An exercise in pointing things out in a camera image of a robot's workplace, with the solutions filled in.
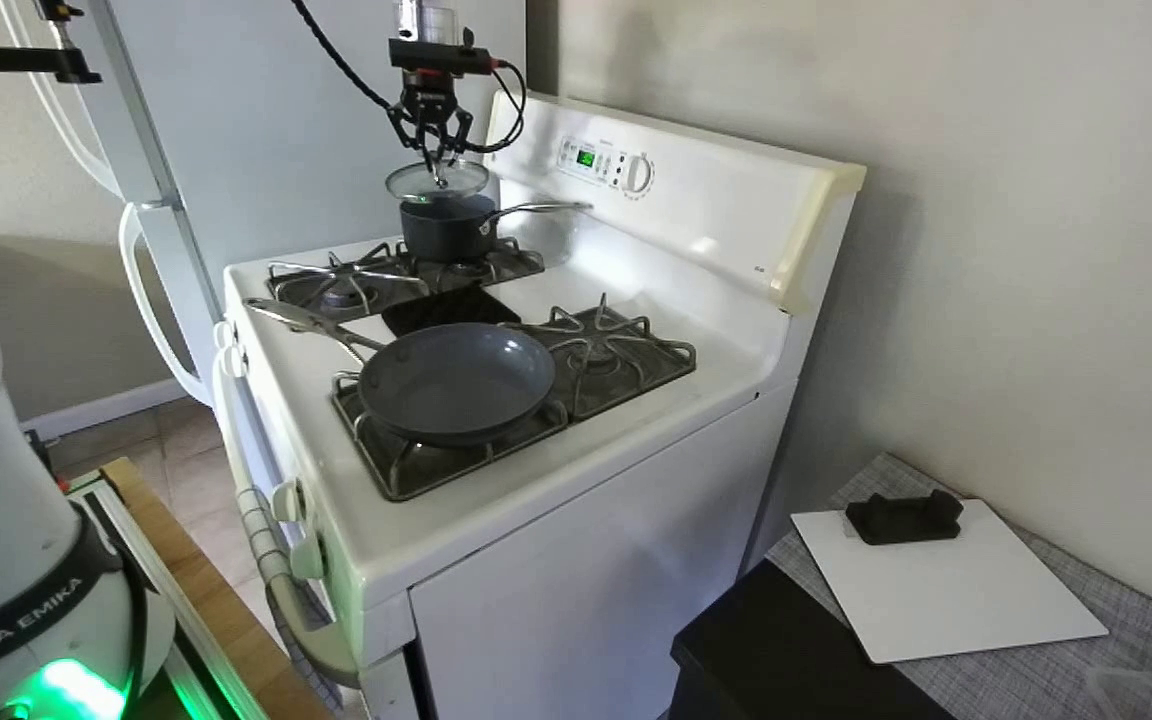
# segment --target stove burner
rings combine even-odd
[[[648,315],[624,321],[607,295],[590,312],[553,310],[550,323],[528,330],[558,357],[558,389],[550,403],[482,447],[413,446],[377,424],[355,391],[355,378],[341,378],[331,408],[341,414],[355,451],[371,468],[385,502],[413,502],[543,435],[564,432],[598,414],[643,397],[667,380],[698,373],[698,349],[652,335]]]
[[[274,300],[319,312],[330,321],[362,321],[420,295],[441,295],[468,283],[505,283],[543,273],[543,255],[515,241],[497,241],[478,266],[417,259],[405,243],[377,243],[368,255],[330,269],[267,273]]]

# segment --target stove control panel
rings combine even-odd
[[[558,166],[570,176],[583,176],[590,185],[604,185],[624,197],[643,197],[652,190],[652,157],[612,139],[570,139],[562,146]]]

